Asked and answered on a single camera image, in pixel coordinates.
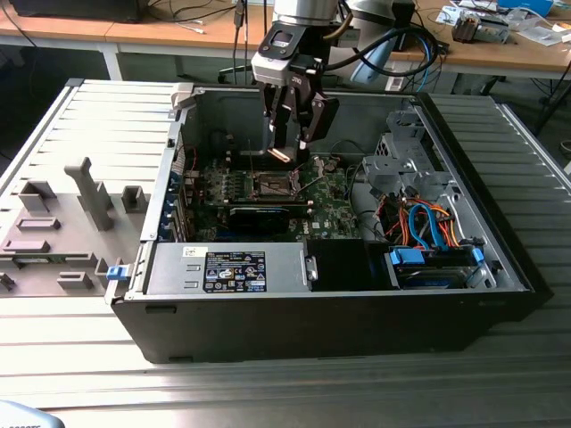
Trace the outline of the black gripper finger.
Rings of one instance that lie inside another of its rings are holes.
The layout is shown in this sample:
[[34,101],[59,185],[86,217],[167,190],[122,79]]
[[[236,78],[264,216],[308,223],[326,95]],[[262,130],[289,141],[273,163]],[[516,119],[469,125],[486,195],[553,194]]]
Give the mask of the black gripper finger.
[[287,123],[294,108],[294,90],[289,86],[261,85],[264,117],[267,119],[269,138],[267,151],[286,147]]
[[306,161],[309,158],[309,145],[327,137],[340,103],[337,98],[315,94],[311,99],[300,92],[294,95],[292,114],[299,126],[296,137],[296,159]]

